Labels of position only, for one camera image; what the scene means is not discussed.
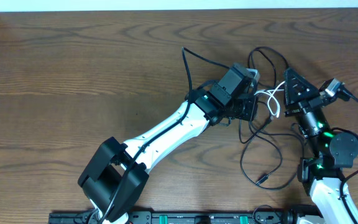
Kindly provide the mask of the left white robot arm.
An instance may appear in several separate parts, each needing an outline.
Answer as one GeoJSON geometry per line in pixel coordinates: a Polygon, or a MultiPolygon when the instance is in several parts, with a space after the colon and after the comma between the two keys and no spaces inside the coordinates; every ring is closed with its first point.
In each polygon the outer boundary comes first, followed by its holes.
{"type": "Polygon", "coordinates": [[[78,185],[94,205],[100,223],[125,223],[150,171],[174,149],[224,118],[252,120],[260,74],[238,63],[220,80],[191,89],[167,119],[136,138],[105,140],[85,167],[78,185]]]}

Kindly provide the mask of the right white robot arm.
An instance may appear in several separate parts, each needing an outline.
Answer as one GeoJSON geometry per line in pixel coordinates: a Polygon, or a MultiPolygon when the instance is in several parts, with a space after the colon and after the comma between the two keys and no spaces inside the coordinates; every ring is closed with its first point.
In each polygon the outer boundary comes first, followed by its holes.
{"type": "Polygon", "coordinates": [[[358,223],[358,209],[343,170],[358,156],[358,135],[330,127],[323,108],[337,99],[356,97],[343,82],[332,78],[316,88],[293,68],[284,74],[285,116],[294,117],[313,157],[302,157],[297,177],[326,223],[358,223]]]}

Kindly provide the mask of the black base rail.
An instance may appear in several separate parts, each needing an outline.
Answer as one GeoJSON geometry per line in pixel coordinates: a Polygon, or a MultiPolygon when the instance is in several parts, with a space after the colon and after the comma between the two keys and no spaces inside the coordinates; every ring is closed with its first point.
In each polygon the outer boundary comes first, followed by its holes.
{"type": "Polygon", "coordinates": [[[260,205],[243,211],[155,211],[130,208],[120,215],[106,217],[97,209],[85,211],[54,211],[48,216],[52,224],[126,223],[126,224],[323,224],[324,220],[314,205],[294,205],[286,210],[260,205]]]}

